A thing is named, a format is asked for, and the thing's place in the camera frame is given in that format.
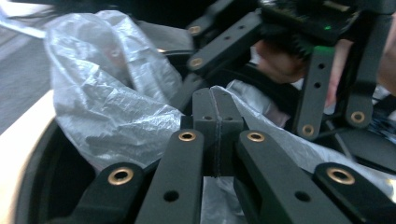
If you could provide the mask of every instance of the plastic bag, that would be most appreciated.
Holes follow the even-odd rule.
[[[57,121],[97,170],[163,154],[182,115],[167,105],[181,76],[128,16],[71,14],[48,29]]]
[[[285,127],[290,116],[277,108],[277,105],[257,88],[242,81],[234,80],[227,85],[227,91],[234,93],[249,105],[253,110],[261,112],[267,119],[271,120],[277,127]]]

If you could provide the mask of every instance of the mounting hole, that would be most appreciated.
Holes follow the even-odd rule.
[[[364,119],[365,119],[364,113],[361,111],[353,112],[352,115],[350,116],[350,118],[355,123],[362,123],[362,122],[364,122]]]
[[[319,89],[319,88],[321,87],[321,83],[320,83],[320,82],[316,82],[316,83],[314,84],[314,87],[317,88],[317,89]]]
[[[195,133],[181,133],[178,135],[178,139],[180,139],[183,142],[190,142],[193,141],[196,138]]]
[[[305,136],[312,136],[315,132],[314,126],[311,124],[305,124],[303,127],[303,135]]]
[[[350,174],[348,171],[340,168],[328,168],[327,175],[333,181],[344,184],[344,185],[352,185],[355,183],[355,177]]]
[[[304,203],[309,203],[311,201],[311,197],[309,197],[309,195],[303,191],[297,191],[294,193],[294,196],[304,202]]]
[[[173,203],[178,199],[178,192],[175,190],[166,191],[166,193],[163,195],[163,199],[169,203]]]
[[[134,177],[134,171],[128,167],[115,169],[108,176],[108,183],[111,185],[123,185],[128,183]]]
[[[247,138],[253,142],[262,142],[265,139],[265,137],[262,133],[248,133]]]

